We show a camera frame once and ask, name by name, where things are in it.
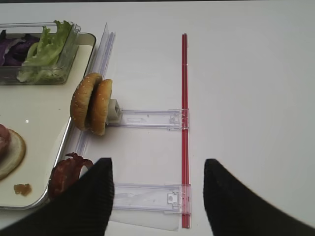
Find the white table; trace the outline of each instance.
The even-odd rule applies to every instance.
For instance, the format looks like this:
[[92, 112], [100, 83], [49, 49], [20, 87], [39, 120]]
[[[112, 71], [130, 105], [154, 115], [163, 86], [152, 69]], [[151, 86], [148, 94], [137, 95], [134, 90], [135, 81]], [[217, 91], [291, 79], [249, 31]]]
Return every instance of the white table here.
[[[188, 34], [192, 228], [169, 232], [110, 222], [106, 235], [211, 235], [202, 200], [207, 158], [315, 226], [314, 9], [314, 1], [1, 4], [0, 21], [66, 18], [98, 39], [108, 22], [117, 38], [107, 76], [120, 79], [118, 88], [128, 78], [168, 79], [157, 90], [146, 84], [152, 97], [163, 88], [172, 94], [163, 104], [128, 90], [116, 93], [137, 109], [165, 109], [165, 102], [180, 108], [176, 80], [181, 34]], [[22, 216], [0, 212], [0, 227]]]

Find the clear plastic container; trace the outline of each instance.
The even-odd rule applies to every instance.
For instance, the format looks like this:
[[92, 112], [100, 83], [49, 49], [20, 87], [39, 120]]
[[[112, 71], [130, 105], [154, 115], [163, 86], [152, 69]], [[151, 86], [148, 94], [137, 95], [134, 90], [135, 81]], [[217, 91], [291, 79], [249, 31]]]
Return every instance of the clear plastic container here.
[[[55, 85], [63, 84], [67, 81], [72, 63], [74, 61], [78, 44], [77, 36], [81, 28], [73, 23], [71, 30], [64, 44], [63, 50], [59, 54], [58, 61], [54, 65], [49, 66], [0, 66], [0, 85]], [[43, 27], [49, 28], [50, 34], [55, 34], [57, 25], [50, 23], [22, 23], [22, 24], [0, 24], [0, 32], [6, 30], [6, 38], [22, 38], [26, 33], [40, 38]], [[20, 71], [30, 72], [30, 76], [42, 72], [45, 75], [51, 75], [47, 78], [41, 78], [35, 81], [20, 82], [17, 76]]]

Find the red rod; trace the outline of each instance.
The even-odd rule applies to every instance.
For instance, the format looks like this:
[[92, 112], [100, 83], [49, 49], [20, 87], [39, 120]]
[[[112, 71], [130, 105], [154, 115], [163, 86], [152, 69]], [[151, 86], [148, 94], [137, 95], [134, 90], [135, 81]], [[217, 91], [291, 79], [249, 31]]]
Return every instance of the red rod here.
[[[188, 115], [188, 75], [187, 75], [187, 34], [182, 35], [182, 109], [185, 119], [183, 127], [187, 127]], [[188, 129], [182, 130], [182, 184], [189, 184]], [[182, 228], [190, 228], [189, 214], [182, 214]]]

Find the bacon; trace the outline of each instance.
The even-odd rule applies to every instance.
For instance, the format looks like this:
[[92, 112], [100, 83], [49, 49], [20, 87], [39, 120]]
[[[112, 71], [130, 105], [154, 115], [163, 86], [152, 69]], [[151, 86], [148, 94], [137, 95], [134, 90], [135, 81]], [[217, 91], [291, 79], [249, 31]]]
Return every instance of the bacon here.
[[10, 136], [9, 130], [7, 130], [7, 128], [5, 128], [2, 124], [0, 124], [0, 161], [1, 161], [1, 158], [8, 151], [10, 142], [11, 142], [11, 136]]
[[68, 187], [74, 184], [80, 176], [81, 169], [86, 166], [88, 169], [93, 166], [93, 162], [89, 159], [83, 159], [76, 153], [69, 153], [68, 158], [59, 162], [51, 172], [48, 185], [48, 195], [50, 199], [55, 199], [64, 192]]

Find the white tray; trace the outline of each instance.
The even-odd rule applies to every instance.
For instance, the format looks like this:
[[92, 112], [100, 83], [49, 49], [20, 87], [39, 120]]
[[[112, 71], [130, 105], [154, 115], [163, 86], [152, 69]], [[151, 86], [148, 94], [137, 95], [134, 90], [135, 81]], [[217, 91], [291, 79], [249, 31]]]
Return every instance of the white tray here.
[[[27, 209], [45, 200], [51, 170], [60, 158], [68, 133], [73, 92], [92, 58], [95, 37], [80, 34], [79, 48], [67, 82], [48, 86], [0, 86], [0, 123], [18, 132], [27, 151], [20, 166], [0, 180], [0, 209]], [[32, 192], [16, 195], [15, 184], [29, 183]]]

